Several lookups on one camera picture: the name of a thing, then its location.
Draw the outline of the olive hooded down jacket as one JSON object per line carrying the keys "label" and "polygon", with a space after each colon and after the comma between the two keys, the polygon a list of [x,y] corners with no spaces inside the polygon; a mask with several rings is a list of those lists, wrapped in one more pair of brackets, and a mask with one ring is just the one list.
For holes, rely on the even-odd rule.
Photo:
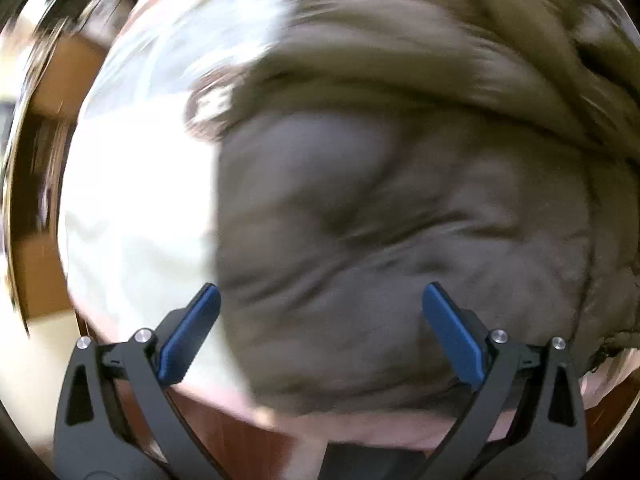
{"label": "olive hooded down jacket", "polygon": [[276,0],[220,94],[217,281],[286,414],[465,399],[431,282],[580,372],[639,343],[639,35],[618,0]]}

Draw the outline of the pink grey patchwork bedsheet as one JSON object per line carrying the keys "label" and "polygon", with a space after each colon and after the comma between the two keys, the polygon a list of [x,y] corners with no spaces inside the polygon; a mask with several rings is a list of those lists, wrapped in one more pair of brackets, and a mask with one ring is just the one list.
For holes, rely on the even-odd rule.
{"label": "pink grey patchwork bedsheet", "polygon": [[465,197],[507,222],[518,206],[564,204],[570,154],[536,133],[516,146],[509,128],[477,141],[458,116],[409,139],[393,120],[344,110],[262,116],[224,140],[192,133],[186,101],[222,49],[224,9],[258,44],[285,1],[209,1],[165,54],[138,30],[112,47],[63,180],[68,288],[112,340],[215,282],[222,321],[184,385],[198,403],[297,437],[430,447],[452,419],[426,397],[451,374],[420,312],[425,284],[543,342],[566,333],[586,265],[551,216],[496,244],[400,229]]}

